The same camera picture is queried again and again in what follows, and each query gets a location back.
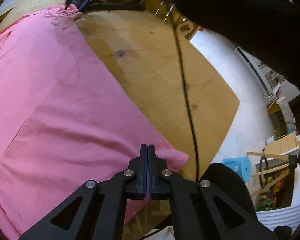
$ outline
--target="tiled floor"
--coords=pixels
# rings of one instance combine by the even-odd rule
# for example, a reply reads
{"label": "tiled floor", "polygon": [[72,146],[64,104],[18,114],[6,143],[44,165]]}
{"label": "tiled floor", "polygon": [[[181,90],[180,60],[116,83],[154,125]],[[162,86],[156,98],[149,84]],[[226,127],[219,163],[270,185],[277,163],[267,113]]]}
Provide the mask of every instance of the tiled floor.
{"label": "tiled floor", "polygon": [[[190,42],[210,61],[240,100],[231,128],[213,162],[245,156],[247,151],[261,152],[266,139],[274,135],[274,128],[266,111],[266,102],[262,101],[264,90],[258,78],[223,36],[198,31]],[[253,164],[260,157],[252,156],[250,160]],[[249,190],[253,184],[252,180],[247,183]]]}

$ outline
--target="triangular cutout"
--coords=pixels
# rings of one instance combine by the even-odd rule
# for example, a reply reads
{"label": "triangular cutout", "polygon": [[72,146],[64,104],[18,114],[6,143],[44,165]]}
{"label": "triangular cutout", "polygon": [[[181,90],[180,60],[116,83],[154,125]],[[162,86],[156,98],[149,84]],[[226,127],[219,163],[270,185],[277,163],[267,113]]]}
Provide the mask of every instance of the triangular cutout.
{"label": "triangular cutout", "polygon": [[215,196],[213,197],[220,215],[226,225],[228,230],[231,230],[239,225],[242,225],[245,222],[245,219],[240,216],[233,208],[226,204],[221,198]]}
{"label": "triangular cutout", "polygon": [[72,201],[64,210],[62,210],[58,215],[56,215],[51,223],[63,230],[69,230],[75,215],[77,214],[80,204],[82,202],[82,197],[77,197]]}

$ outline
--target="blue plastic stool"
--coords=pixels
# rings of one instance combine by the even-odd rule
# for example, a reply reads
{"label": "blue plastic stool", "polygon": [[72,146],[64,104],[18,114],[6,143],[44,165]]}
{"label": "blue plastic stool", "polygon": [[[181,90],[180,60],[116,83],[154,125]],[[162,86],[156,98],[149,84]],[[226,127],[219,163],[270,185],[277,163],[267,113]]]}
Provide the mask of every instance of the blue plastic stool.
{"label": "blue plastic stool", "polygon": [[244,182],[249,181],[251,176],[251,162],[247,156],[223,159],[222,164],[235,171]]}

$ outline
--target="pink fabric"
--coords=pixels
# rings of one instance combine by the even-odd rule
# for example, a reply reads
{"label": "pink fabric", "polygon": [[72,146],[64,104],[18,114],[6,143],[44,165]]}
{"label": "pink fabric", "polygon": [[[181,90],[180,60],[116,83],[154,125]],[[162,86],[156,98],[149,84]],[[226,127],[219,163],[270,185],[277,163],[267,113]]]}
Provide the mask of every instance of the pink fabric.
{"label": "pink fabric", "polygon": [[[0,228],[18,237],[89,179],[110,179],[155,144],[174,150],[87,45],[67,11],[51,6],[0,32]],[[129,202],[126,222],[145,204]]]}

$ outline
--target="black cable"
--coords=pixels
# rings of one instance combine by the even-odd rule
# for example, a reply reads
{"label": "black cable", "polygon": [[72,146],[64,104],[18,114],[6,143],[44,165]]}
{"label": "black cable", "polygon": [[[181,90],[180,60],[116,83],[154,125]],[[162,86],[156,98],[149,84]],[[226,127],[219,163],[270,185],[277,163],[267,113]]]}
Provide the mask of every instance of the black cable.
{"label": "black cable", "polygon": [[197,139],[195,136],[194,125],[193,125],[193,120],[192,120],[192,115],[191,115],[191,109],[190,109],[190,104],[189,104],[189,99],[188,99],[188,91],[187,91],[187,87],[186,87],[186,77],[185,77],[185,71],[184,71],[184,67],[183,67],[183,60],[182,60],[182,55],[181,55],[179,38],[178,38],[177,30],[173,23],[173,18],[172,18],[171,12],[169,11],[167,3],[166,3],[166,7],[167,7],[167,14],[169,14],[169,17],[170,17],[171,26],[173,29],[174,40],[175,40],[176,47],[177,47],[179,66],[180,66],[180,74],[181,74],[181,80],[182,80],[183,96],[184,96],[185,103],[186,103],[187,115],[188,115],[188,119],[189,119],[192,140],[193,140],[193,144],[194,144],[194,153],[195,153],[195,162],[196,162],[196,164],[195,164],[196,165],[196,181],[199,181],[198,143],[197,143]]}
{"label": "black cable", "polygon": [[144,239],[146,239],[146,238],[148,238],[148,237],[150,237],[150,236],[155,235],[156,233],[159,233],[159,232],[162,231],[162,230],[164,230],[164,228],[158,229],[158,230],[156,230],[156,231],[150,233],[149,235],[143,236],[143,237],[140,238],[139,240],[144,240]]}

